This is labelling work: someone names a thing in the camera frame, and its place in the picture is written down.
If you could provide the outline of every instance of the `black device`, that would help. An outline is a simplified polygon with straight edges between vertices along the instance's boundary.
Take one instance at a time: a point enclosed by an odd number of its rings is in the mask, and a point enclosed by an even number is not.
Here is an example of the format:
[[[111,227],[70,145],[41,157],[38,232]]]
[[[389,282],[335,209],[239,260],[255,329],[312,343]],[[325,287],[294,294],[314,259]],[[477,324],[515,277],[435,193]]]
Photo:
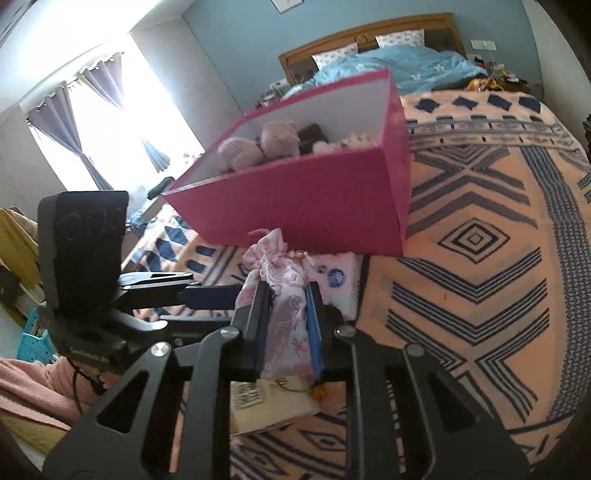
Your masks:
[[[134,318],[133,309],[159,302],[231,310],[240,286],[203,287],[186,274],[115,275],[111,258],[94,271],[100,279],[86,281],[92,265],[85,276],[70,278],[62,262],[81,260],[97,243],[118,261],[124,200],[120,192],[69,192],[44,199],[39,208],[41,275],[48,292],[42,315],[58,351],[125,371],[49,453],[44,474],[50,480],[229,479],[230,382],[252,382],[260,375],[271,289],[261,282],[253,304],[237,309],[231,319],[163,316],[158,324]],[[92,227],[96,221],[100,228]],[[77,232],[75,225],[86,230]],[[113,241],[101,242],[101,236]],[[73,289],[64,291],[72,282]],[[97,296],[84,284],[98,285]],[[347,479],[520,480],[528,475],[527,459],[502,424],[421,345],[402,350],[379,345],[345,323],[338,309],[323,305],[317,284],[305,289],[316,378],[347,385]],[[78,310],[82,305],[90,308]],[[169,473],[186,382],[178,465]]]

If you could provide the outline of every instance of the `blue blanket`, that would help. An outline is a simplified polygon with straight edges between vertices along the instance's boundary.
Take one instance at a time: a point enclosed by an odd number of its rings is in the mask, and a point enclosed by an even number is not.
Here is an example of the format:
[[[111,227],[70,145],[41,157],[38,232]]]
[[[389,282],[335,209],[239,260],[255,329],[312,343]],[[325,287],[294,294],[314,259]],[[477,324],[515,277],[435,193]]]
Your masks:
[[[436,87],[479,74],[486,75],[485,69],[477,67],[455,51],[438,52],[427,47],[394,45],[335,60],[307,82],[294,86],[284,98],[382,68],[392,72],[400,95],[430,92]]]

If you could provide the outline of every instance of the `window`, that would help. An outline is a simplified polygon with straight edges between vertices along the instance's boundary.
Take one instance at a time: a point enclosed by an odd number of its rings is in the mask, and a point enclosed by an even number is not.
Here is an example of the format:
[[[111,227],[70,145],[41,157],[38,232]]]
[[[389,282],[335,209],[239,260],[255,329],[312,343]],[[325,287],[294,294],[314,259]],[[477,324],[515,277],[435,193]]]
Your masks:
[[[68,85],[85,154],[116,190],[130,194],[128,211],[139,209],[146,193],[164,177],[178,178],[203,147],[170,99],[130,35],[122,59],[125,111],[102,99],[88,85]],[[68,190],[96,190],[76,155],[33,128],[47,161]],[[170,157],[163,172],[146,155],[140,136]]]

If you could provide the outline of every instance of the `wooden headboard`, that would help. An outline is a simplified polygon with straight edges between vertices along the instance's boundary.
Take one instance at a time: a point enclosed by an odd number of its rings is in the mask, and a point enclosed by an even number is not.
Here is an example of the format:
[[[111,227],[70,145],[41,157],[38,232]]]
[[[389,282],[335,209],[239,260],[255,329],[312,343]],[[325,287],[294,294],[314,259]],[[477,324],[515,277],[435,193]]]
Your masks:
[[[279,62],[291,85],[303,82],[318,72],[312,55],[357,42],[359,51],[378,48],[376,35],[385,35],[404,30],[425,30],[425,46],[437,51],[452,50],[466,56],[466,50],[451,13],[415,15],[393,18],[381,22],[361,25],[303,45],[279,55]]]

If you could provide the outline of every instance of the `teal plastic basket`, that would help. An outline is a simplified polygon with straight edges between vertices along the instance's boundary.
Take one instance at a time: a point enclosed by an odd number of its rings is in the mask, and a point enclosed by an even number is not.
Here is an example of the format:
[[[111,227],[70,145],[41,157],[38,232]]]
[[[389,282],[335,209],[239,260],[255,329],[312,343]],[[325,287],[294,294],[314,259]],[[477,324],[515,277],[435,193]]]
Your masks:
[[[37,321],[37,315],[37,308],[31,309],[29,312],[25,332],[21,334],[21,343],[18,345],[17,359],[24,360],[25,362],[38,360],[42,364],[47,365],[52,362],[56,349],[51,342],[47,330],[43,332],[41,337],[30,334]]]

